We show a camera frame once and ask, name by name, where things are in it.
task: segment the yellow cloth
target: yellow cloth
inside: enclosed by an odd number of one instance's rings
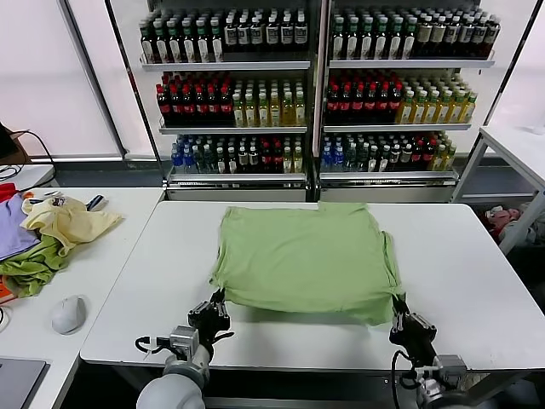
[[[26,199],[22,210],[27,218],[20,226],[58,239],[62,243],[60,256],[80,243],[93,241],[121,219],[115,213],[87,211],[85,204],[69,197],[46,199],[38,204]]]

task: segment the black cable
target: black cable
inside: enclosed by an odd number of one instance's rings
[[[147,354],[148,352],[150,354],[158,354],[163,349],[167,349],[172,354],[176,355],[176,359],[178,359],[178,360],[187,360],[187,356],[186,356],[186,354],[184,354],[183,351],[178,351],[178,350],[176,350],[176,349],[174,349],[174,348],[172,348],[170,346],[170,341],[169,341],[168,338],[158,337],[158,338],[156,338],[156,341],[157,341],[158,347],[155,348],[155,349],[148,349],[148,348],[144,347],[142,344],[146,343],[146,344],[149,345],[150,342],[151,342],[150,337],[140,337],[135,341],[135,346],[138,348],[138,350],[140,350],[141,352],[143,352],[145,354]]]
[[[36,135],[31,130],[15,130],[15,131],[13,131],[11,133],[11,135],[12,134],[20,134],[20,135],[28,134],[28,135],[34,136],[40,142],[40,144],[42,145],[43,150],[48,155],[49,162],[53,165],[53,175],[47,181],[43,181],[42,183],[38,183],[38,184],[36,184],[34,186],[27,187],[26,189],[20,189],[19,191],[20,192],[26,192],[26,191],[32,190],[32,189],[34,189],[36,187],[41,187],[41,186],[45,186],[45,185],[50,184],[57,177],[57,167],[55,166],[55,162],[53,160],[53,157],[51,156],[51,153],[49,153],[48,148],[43,143],[42,138],[40,138],[38,135]],[[28,156],[26,155],[25,149],[23,149],[23,154],[25,155],[25,158],[27,160]]]
[[[214,342],[212,343],[217,343],[221,339],[229,338],[229,337],[232,337],[233,335],[235,335],[234,332],[226,332],[225,334],[218,335],[217,337],[214,338]]]
[[[398,390],[395,387],[395,366],[398,361],[398,356],[400,355],[402,355],[406,360],[411,362],[409,355],[407,355],[401,349],[398,349],[397,351],[395,351],[395,354],[393,354],[392,368],[390,373],[390,384],[392,385],[392,397],[393,397],[393,404],[395,405],[395,409],[399,409]],[[416,389],[418,388],[418,386],[420,386],[418,383],[415,383],[414,385],[407,385],[406,383],[404,383],[402,377],[399,378],[399,384],[405,389]]]
[[[402,374],[401,377],[399,378],[399,384],[401,385],[401,387],[403,389],[408,389],[408,390],[415,390],[415,389],[418,389],[418,387],[420,386],[420,384],[415,381],[414,379],[412,379],[412,382],[413,384],[412,385],[408,385],[407,383],[405,383],[405,380],[404,380],[404,375]]]
[[[16,177],[23,169],[23,164],[7,164],[2,169],[0,169],[0,181],[7,181],[8,179],[11,179],[12,177]],[[2,176],[2,173],[11,170],[12,173],[10,173],[7,176]]]

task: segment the red cloth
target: red cloth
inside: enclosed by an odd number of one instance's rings
[[[3,185],[0,185],[0,203],[11,199],[16,193],[17,189],[15,188],[14,183],[4,183]]]

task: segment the white table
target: white table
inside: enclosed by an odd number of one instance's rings
[[[68,267],[59,271],[37,296],[5,304],[10,318],[0,331],[0,356],[45,360],[50,365],[30,409],[57,407],[62,403],[77,370],[83,341],[153,209],[163,197],[161,188],[148,187],[59,190],[84,203],[102,194],[109,201],[104,211],[120,213],[123,220],[93,243],[71,251]],[[33,191],[46,193],[51,188]],[[58,301],[72,295],[83,296],[88,316],[76,333],[62,336],[51,328],[51,310]]]
[[[160,203],[85,341],[84,360],[164,364],[167,352],[145,360],[135,339],[168,336],[187,325],[191,308],[209,299],[218,227],[228,205],[317,206]],[[410,308],[438,327],[438,353],[459,354],[477,372],[545,368],[545,318],[469,207],[371,204],[370,211],[393,236]],[[326,319],[230,302],[227,310],[235,335],[215,346],[213,367],[383,372],[398,349],[388,341],[390,324],[367,327],[341,314]],[[408,366],[401,360],[399,367]]]
[[[477,170],[487,147],[492,148],[538,191],[515,227],[509,230],[500,243],[500,249],[508,254],[545,209],[545,135],[536,135],[522,128],[482,127],[466,169],[452,194],[452,201],[462,200],[465,182]]]
[[[37,184],[47,181],[53,176],[52,164],[26,164],[23,166],[19,174],[5,183],[14,183],[19,190],[28,187],[36,186]],[[50,186],[59,186],[55,181],[52,181]]]

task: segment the purple cloth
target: purple cloth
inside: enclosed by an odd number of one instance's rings
[[[20,193],[0,203],[0,262],[27,251],[40,242],[33,231],[20,226],[26,219],[26,214],[21,209],[22,204]]]

